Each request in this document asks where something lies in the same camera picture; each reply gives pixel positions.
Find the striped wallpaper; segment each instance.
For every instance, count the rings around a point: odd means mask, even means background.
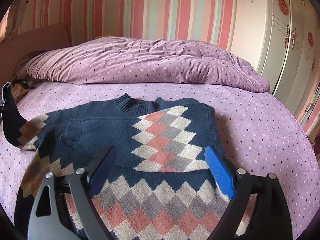
[[[65,23],[70,43],[101,35],[193,39],[229,49],[235,0],[29,0],[18,34]]]

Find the white wardrobe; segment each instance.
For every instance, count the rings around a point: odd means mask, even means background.
[[[231,53],[267,78],[270,93],[297,116],[318,66],[317,13],[308,0],[237,0],[236,8]]]

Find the ribbed neckline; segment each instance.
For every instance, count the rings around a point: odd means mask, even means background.
[[[123,112],[136,116],[156,112],[157,103],[131,98],[127,93],[115,99],[116,106]]]

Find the metal bolt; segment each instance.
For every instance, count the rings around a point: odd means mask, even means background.
[[[269,173],[269,178],[270,179],[275,179],[277,176],[274,173]]]
[[[245,169],[244,168],[239,168],[237,169],[237,172],[240,174],[240,175],[244,175],[246,173]]]
[[[84,168],[79,168],[76,170],[76,174],[80,175],[80,174],[84,174],[85,169]]]
[[[52,173],[52,172],[48,172],[48,173],[45,175],[45,177],[46,177],[47,179],[52,178],[52,176],[53,176],[53,173]]]

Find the headboard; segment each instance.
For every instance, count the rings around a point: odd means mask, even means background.
[[[64,24],[55,24],[26,32],[0,45],[0,87],[13,80],[17,62],[27,53],[69,47]]]

